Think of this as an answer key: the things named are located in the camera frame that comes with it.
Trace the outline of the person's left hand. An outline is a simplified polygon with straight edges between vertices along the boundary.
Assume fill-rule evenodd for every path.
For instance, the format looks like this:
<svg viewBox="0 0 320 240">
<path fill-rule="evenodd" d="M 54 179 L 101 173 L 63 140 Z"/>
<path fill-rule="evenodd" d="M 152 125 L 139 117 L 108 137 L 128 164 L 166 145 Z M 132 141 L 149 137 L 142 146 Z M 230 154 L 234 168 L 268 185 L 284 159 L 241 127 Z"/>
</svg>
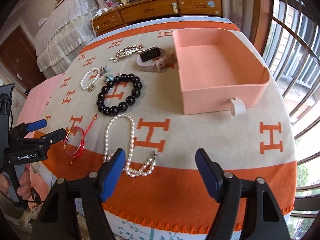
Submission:
<svg viewBox="0 0 320 240">
<path fill-rule="evenodd" d="M 30 164 L 25 164 L 24 172 L 22 173 L 19 184 L 20 187 L 17 189 L 17 193 L 19 196 L 21 196 L 24 200 L 27 200 L 31 196 L 31 181 L 30 181 Z M 8 188 L 9 188 L 9 181 L 7 177 L 5 177 L 1 173 L 0 178 L 0 190 L 1 193 L 7 197 L 9 197 Z"/>
</svg>

